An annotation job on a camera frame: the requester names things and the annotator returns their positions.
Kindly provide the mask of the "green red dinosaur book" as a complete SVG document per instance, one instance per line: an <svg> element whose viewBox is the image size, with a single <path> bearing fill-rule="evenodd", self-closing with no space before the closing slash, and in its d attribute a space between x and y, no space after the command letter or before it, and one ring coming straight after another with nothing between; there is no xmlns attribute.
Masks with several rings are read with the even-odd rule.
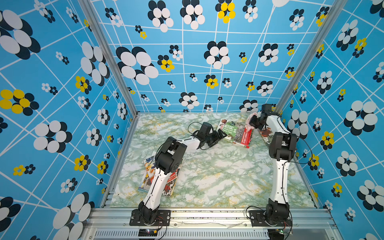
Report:
<svg viewBox="0 0 384 240"><path fill-rule="evenodd" d="M224 137L225 140L247 149L250 148L253 130L247 130L244 124L221 119L217 130L221 130L227 135Z"/></svg>

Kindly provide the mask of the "pink cloth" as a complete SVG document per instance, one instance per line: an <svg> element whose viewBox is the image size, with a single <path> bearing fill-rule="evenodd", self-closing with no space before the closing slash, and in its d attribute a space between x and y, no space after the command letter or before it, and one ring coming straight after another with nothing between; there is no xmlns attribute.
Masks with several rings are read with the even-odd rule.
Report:
<svg viewBox="0 0 384 240"><path fill-rule="evenodd" d="M251 121L251 119L252 119L253 116L256 116L256 118L257 118L257 117L258 117L258 113L257 113L257 112L254 112L254 113L251 113L251 114L248 116L248 118L247 118L247 120L246 120L246 124L245 124L245 128L246 128L247 131L249 131L249 130L253 130L253 129L254 129L254 127L250 125L250 121Z"/></svg>

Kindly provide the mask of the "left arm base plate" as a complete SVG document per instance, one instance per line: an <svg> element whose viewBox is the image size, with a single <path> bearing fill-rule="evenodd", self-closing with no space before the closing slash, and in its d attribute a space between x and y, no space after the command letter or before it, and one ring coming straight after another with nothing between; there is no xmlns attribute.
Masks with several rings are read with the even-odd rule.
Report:
<svg viewBox="0 0 384 240"><path fill-rule="evenodd" d="M154 212L143 213L135 209L132 211L130 226L160 226L165 227L170 225L171 211L157 210Z"/></svg>

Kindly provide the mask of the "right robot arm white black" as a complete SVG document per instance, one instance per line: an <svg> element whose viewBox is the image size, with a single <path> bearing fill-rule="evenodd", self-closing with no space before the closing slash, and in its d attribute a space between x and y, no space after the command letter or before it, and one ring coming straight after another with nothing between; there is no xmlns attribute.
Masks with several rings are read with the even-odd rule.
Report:
<svg viewBox="0 0 384 240"><path fill-rule="evenodd" d="M297 135L289 132L280 120L279 114L272 111L271 104L262 105L259 115L253 116L250 125L255 129L271 129L273 138L269 144L269 155L273 160L273 187L265 212L266 222L277 225L290 218L288 199L288 170L294 158Z"/></svg>

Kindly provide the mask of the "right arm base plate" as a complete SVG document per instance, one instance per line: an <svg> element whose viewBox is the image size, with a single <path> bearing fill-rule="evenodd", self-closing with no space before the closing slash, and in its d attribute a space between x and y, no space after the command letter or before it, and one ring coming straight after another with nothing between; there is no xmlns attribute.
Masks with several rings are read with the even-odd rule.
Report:
<svg viewBox="0 0 384 240"><path fill-rule="evenodd" d="M270 218L267 219L266 211L262 210L248 210L247 216L249 217L253 227L273 227L273 228L284 228L292 226L292 219L288 217L283 218Z"/></svg>

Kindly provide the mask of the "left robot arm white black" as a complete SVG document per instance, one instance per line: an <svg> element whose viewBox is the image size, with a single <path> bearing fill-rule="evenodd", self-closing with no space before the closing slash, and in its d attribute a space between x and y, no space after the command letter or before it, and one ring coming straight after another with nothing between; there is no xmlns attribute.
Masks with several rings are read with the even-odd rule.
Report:
<svg viewBox="0 0 384 240"><path fill-rule="evenodd" d="M173 137L166 139L155 154L155 176L149 192L138 206L140 218L144 223L148 225L155 223L163 190L171 174L182 164L184 155L195 150L203 150L205 145L211 148L227 136L223 130L214 130L211 124L204 122L199 130L191 133L186 139L178 140Z"/></svg>

